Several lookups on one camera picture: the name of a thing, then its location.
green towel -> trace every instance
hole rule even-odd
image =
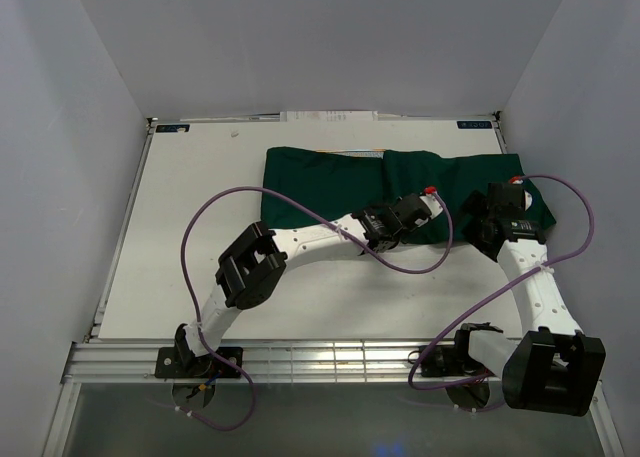
[[[300,202],[328,220],[334,220],[372,204],[393,203],[398,197],[419,193],[434,185],[455,218],[473,190],[486,193],[491,182],[506,182],[523,175],[516,154],[475,155],[444,159],[431,152],[387,150],[383,157],[346,157],[291,147],[267,151],[264,187]],[[555,219],[536,187],[526,189],[534,204],[527,217],[546,229]],[[274,197],[263,195],[261,219],[272,229],[315,225],[312,218]],[[464,238],[456,229],[455,240]],[[411,244],[436,244],[448,237],[444,215],[413,232]]]

gray wall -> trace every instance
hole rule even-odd
[[[82,0],[146,116],[502,109],[561,0]]]
[[[42,451],[144,119],[79,0],[0,0],[0,454]]]
[[[556,276],[585,331],[604,340],[604,390],[627,455],[640,455],[639,114],[640,0],[564,0],[507,104],[504,131],[525,169],[565,176],[593,203],[590,251]],[[583,238],[586,219],[564,189],[541,185],[559,221],[557,255]]]

purple cable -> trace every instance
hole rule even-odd
[[[557,264],[559,262],[563,262],[565,260],[572,259],[573,257],[576,257],[576,256],[582,254],[585,250],[587,250],[587,247],[589,247],[589,244],[591,244],[591,240],[593,239],[593,233],[595,231],[595,217],[593,215],[593,209],[591,208],[591,204],[589,204],[589,201],[587,200],[586,196],[579,189],[574,187],[573,184],[567,182],[566,180],[561,179],[560,177],[554,177],[552,175],[546,175],[546,174],[533,174],[533,175],[526,175],[526,176],[519,177],[520,180],[538,179],[538,178],[539,179],[554,180],[556,182],[560,182],[561,184],[563,184],[566,187],[568,187],[569,189],[571,189],[573,191],[573,193],[575,193],[578,196],[578,198],[582,201],[582,203],[584,204],[585,209],[587,210],[587,214],[589,216],[589,232],[588,232],[587,238],[584,240],[583,244],[580,247],[578,247],[576,250],[574,250],[573,252],[569,252],[568,254],[564,254],[564,255],[561,255],[559,257],[555,257],[553,259],[547,260],[544,263],[545,267],[551,267],[552,265],[555,265],[555,264]],[[438,389],[446,389],[447,387],[455,387],[457,385],[469,384],[469,383],[472,383],[475,380],[477,380],[478,376],[475,376],[475,377],[468,377],[468,378],[465,378],[465,379],[456,380],[454,382],[443,382],[441,384],[431,385],[431,386],[428,386],[428,387],[419,387],[413,382],[413,378],[414,378],[417,370],[420,368],[420,364],[422,363],[422,361],[436,347],[438,342],[440,342],[442,339],[444,339],[447,336],[447,334],[449,334],[449,332],[451,332],[456,327],[458,327],[458,325],[460,325],[464,320],[466,320],[471,314],[476,312],[478,309],[481,309],[482,307],[487,305],[489,302],[494,301],[495,299],[500,297],[505,292],[513,289],[516,285],[518,285],[523,280],[528,279],[529,277],[531,277],[532,275],[535,275],[536,273],[540,272],[541,270],[542,270],[541,267],[534,267],[533,269],[529,270],[528,272],[525,272],[524,274],[522,274],[520,277],[517,277],[516,279],[513,279],[511,282],[509,282],[508,284],[506,284],[502,288],[496,290],[493,294],[491,294],[488,297],[482,299],[480,302],[475,304],[469,310],[464,312],[456,320],[451,322],[447,327],[445,327],[442,330],[442,332],[440,332],[429,343],[429,345],[427,345],[427,347],[422,351],[422,353],[418,356],[418,358],[414,362],[413,366],[411,367],[411,371],[409,372],[409,385],[411,386],[411,388],[413,388],[415,390],[438,390]]]
[[[251,376],[244,369],[242,369],[241,367],[237,366],[236,364],[231,363],[230,361],[228,361],[224,357],[218,355],[215,352],[215,350],[213,350],[209,346],[209,344],[207,344],[207,341],[205,340],[204,335],[202,334],[202,330],[200,329],[200,325],[202,323],[202,313],[200,311],[200,304],[198,303],[198,299],[196,297],[196,293],[195,293],[195,290],[193,288],[193,284],[191,283],[191,278],[189,277],[189,271],[187,269],[187,257],[186,257],[187,242],[189,240],[189,235],[191,235],[191,231],[193,230],[193,227],[195,226],[196,222],[198,221],[200,216],[204,213],[204,211],[207,210],[207,208],[209,208],[209,206],[211,206],[211,204],[213,204],[214,202],[216,202],[217,200],[221,199],[222,197],[224,197],[226,195],[234,194],[236,192],[247,192],[247,191],[261,192],[263,194],[268,194],[268,195],[271,195],[273,197],[277,197],[278,199],[286,202],[287,204],[291,205],[292,207],[294,207],[294,208],[300,210],[301,212],[307,214],[309,217],[312,217],[313,219],[317,220],[318,222],[320,222],[321,224],[325,225],[329,229],[331,229],[331,230],[333,230],[335,232],[339,232],[341,235],[343,235],[347,239],[351,240],[354,244],[356,244],[359,247],[361,247],[366,253],[368,253],[369,255],[374,257],[378,262],[380,262],[384,266],[386,266],[386,267],[388,267],[388,268],[390,268],[392,270],[405,273],[405,274],[426,274],[428,272],[432,272],[433,270],[437,269],[446,260],[447,256],[449,255],[449,252],[451,251],[451,246],[453,245],[453,222],[451,220],[451,214],[449,213],[449,209],[447,209],[446,204],[440,198],[440,196],[437,194],[437,192],[433,193],[432,195],[435,197],[435,199],[438,201],[438,203],[442,206],[442,210],[444,211],[445,215],[447,216],[447,223],[449,225],[449,239],[447,241],[447,247],[445,248],[445,251],[442,254],[442,257],[440,257],[440,260],[438,260],[434,265],[432,265],[429,268],[418,269],[418,270],[405,269],[405,268],[402,268],[402,267],[398,267],[397,265],[394,265],[394,264],[392,264],[390,262],[387,262],[382,257],[380,257],[378,254],[376,254],[373,250],[371,250],[366,244],[360,242],[356,236],[350,234],[349,232],[347,232],[347,231],[345,231],[343,229],[338,228],[336,225],[334,225],[330,221],[328,221],[325,218],[321,217],[320,215],[316,214],[312,210],[307,209],[305,206],[299,204],[298,202],[294,201],[293,199],[290,199],[286,195],[280,194],[279,192],[276,192],[276,191],[271,190],[271,189],[265,189],[264,187],[251,187],[251,186],[234,187],[232,189],[227,189],[225,191],[222,191],[222,192],[214,195],[213,197],[211,197],[209,200],[207,200],[202,205],[202,207],[200,207],[198,209],[198,211],[195,213],[195,215],[191,218],[191,221],[189,222],[189,225],[187,225],[187,228],[186,228],[186,230],[184,232],[184,236],[182,237],[182,244],[180,246],[180,264],[182,266],[182,275],[184,276],[185,284],[187,285],[187,289],[189,290],[189,295],[191,296],[191,300],[193,301],[193,306],[194,306],[195,312],[196,312],[196,322],[198,323],[198,337],[200,338],[200,342],[202,343],[203,347],[205,349],[207,349],[207,352],[209,352],[209,354],[214,359],[222,362],[225,365],[228,365],[229,367],[231,367],[235,371],[240,372],[240,374],[245,379],[247,379],[247,382],[249,382],[249,386],[251,387],[251,405],[249,407],[249,410],[248,410],[247,414],[238,423],[236,423],[234,425],[222,426],[222,425],[216,424],[215,422],[212,422],[211,420],[207,419],[206,417],[203,417],[203,416],[201,416],[199,414],[196,414],[195,412],[191,412],[189,414],[189,415],[195,417],[196,419],[198,419],[200,422],[208,425],[209,427],[212,427],[215,430],[220,430],[220,431],[235,430],[235,429],[241,427],[242,425],[244,425],[251,418],[251,416],[253,415],[253,413],[255,411],[255,407],[256,407],[256,389],[255,389],[255,385],[253,383],[253,380],[251,379]],[[182,407],[180,407],[180,410],[182,412],[185,412],[185,413],[189,412],[188,409],[184,409]]]

